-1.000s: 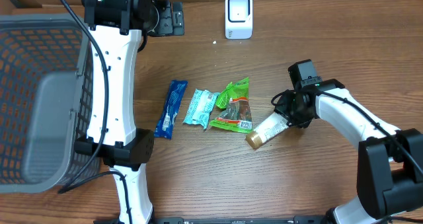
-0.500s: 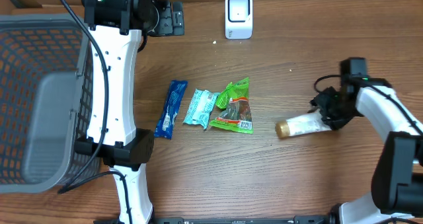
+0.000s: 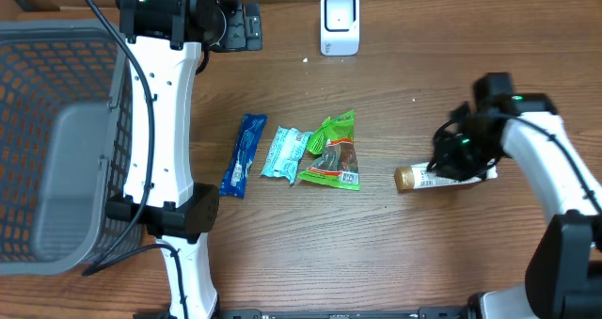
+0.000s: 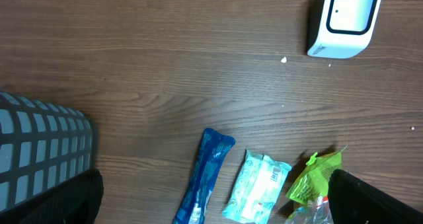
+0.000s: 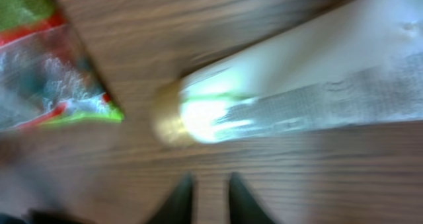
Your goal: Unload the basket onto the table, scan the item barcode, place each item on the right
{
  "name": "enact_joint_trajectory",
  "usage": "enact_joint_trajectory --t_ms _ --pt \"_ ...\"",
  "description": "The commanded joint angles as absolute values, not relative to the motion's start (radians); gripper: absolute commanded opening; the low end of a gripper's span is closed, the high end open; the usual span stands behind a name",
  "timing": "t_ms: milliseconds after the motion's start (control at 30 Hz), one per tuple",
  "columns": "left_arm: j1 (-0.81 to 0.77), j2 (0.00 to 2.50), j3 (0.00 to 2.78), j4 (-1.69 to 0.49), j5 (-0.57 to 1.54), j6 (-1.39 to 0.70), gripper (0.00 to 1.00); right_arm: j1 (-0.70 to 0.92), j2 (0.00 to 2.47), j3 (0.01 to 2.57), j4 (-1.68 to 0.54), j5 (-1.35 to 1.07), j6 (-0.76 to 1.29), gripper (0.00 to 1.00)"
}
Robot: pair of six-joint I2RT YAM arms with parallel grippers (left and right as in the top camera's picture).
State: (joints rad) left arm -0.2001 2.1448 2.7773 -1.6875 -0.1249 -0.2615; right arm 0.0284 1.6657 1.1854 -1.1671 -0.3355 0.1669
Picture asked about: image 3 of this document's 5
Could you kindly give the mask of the white conditioner tube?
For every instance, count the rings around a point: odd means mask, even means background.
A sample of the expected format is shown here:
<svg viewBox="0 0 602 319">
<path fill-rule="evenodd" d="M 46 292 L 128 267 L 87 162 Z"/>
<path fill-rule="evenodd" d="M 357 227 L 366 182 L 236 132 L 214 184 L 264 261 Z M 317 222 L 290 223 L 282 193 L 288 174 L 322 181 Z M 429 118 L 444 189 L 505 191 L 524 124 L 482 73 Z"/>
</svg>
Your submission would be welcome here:
<svg viewBox="0 0 602 319">
<path fill-rule="evenodd" d="M 394 180 L 399 192 L 481 183 L 496 179 L 497 177 L 497 168 L 492 167 L 488 169 L 485 174 L 464 181 L 457 181 L 437 176 L 434 172 L 428 171 L 427 163 L 420 163 L 409 167 L 397 167 L 394 174 Z"/>
</svg>

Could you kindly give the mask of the green clear snack bag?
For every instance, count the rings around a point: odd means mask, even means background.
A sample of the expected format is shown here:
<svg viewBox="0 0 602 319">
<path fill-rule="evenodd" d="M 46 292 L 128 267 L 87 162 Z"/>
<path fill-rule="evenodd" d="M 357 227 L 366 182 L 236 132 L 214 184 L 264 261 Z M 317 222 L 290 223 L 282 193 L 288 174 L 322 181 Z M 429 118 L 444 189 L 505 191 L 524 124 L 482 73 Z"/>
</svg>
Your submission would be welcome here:
<svg viewBox="0 0 602 319">
<path fill-rule="evenodd" d="M 355 149 L 355 111 L 326 118 L 309 138 L 307 150 L 317 158 L 298 174 L 301 181 L 359 191 Z"/>
</svg>

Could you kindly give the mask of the teal white snack packet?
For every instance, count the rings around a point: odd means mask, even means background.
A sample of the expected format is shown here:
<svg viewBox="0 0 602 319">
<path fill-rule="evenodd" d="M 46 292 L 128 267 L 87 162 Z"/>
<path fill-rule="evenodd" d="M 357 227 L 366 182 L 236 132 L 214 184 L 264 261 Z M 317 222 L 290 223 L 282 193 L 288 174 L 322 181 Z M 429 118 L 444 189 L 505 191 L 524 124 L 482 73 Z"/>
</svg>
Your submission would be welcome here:
<svg viewBox="0 0 602 319">
<path fill-rule="evenodd" d="M 278 127 L 266 157 L 261 175 L 269 178 L 286 178 L 293 185 L 299 162 L 313 132 L 301 132 L 295 128 Z"/>
</svg>

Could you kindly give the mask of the blue snack bar wrapper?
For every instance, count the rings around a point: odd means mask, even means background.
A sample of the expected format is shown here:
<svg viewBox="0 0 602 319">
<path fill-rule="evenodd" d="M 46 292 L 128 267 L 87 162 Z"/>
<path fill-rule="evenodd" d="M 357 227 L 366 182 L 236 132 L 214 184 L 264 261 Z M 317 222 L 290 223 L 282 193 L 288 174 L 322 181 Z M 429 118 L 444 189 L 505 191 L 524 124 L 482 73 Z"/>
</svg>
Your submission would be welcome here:
<svg viewBox="0 0 602 319">
<path fill-rule="evenodd" d="M 250 168 L 255 160 L 266 115 L 245 114 L 236 138 L 233 154 L 219 188 L 221 196 L 243 199 Z"/>
</svg>

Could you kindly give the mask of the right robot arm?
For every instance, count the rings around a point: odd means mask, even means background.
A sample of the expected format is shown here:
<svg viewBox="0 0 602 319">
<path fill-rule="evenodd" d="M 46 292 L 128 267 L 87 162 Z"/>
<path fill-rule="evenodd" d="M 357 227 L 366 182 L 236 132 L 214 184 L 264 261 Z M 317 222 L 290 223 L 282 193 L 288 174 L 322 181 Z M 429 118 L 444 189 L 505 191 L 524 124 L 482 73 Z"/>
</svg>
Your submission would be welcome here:
<svg viewBox="0 0 602 319">
<path fill-rule="evenodd" d="M 521 284 L 473 295 L 463 318 L 598 318 L 601 315 L 601 184 L 584 164 L 544 93 L 520 94 L 508 72 L 490 72 L 434 134 L 427 168 L 466 181 L 513 159 L 540 203 L 547 229 Z"/>
</svg>

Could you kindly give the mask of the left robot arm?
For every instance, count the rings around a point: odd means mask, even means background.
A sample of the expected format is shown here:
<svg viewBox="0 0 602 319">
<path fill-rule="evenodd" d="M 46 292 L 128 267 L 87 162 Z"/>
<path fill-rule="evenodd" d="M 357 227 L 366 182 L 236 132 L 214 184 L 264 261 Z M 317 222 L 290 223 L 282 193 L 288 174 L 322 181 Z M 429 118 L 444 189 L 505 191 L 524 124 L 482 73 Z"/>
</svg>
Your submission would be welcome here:
<svg viewBox="0 0 602 319">
<path fill-rule="evenodd" d="M 125 185 L 105 212 L 154 237 L 171 292 L 165 318 L 215 318 L 208 233 L 219 193 L 192 177 L 191 104 L 208 52 L 245 49 L 243 7 L 235 0 L 115 1 L 131 67 L 132 149 Z"/>
</svg>

